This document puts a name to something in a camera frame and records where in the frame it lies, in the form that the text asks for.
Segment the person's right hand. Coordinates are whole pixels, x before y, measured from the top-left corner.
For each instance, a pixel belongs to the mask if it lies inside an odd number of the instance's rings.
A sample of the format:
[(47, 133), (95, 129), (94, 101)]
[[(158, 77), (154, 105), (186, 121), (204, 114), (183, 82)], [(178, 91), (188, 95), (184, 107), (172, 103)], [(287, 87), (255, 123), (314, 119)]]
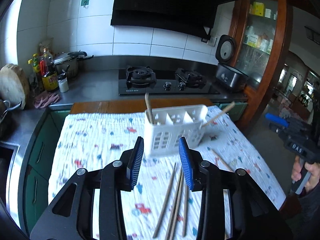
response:
[(298, 185), (298, 188), (295, 191), (295, 194), (301, 194), (303, 191), (303, 187), (306, 193), (309, 193), (313, 190), (319, 183), (319, 163), (310, 164), (305, 162), (302, 166), (302, 161), (299, 156), (295, 157), (295, 162), (293, 164), (292, 180)]

